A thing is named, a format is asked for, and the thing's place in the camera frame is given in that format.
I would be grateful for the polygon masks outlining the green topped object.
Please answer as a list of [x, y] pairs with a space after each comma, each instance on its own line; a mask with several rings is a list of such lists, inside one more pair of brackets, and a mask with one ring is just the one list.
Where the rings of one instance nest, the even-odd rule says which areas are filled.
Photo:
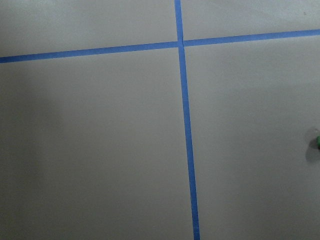
[[320, 149], [320, 136], [317, 136], [315, 141], [316, 141], [317, 148]]

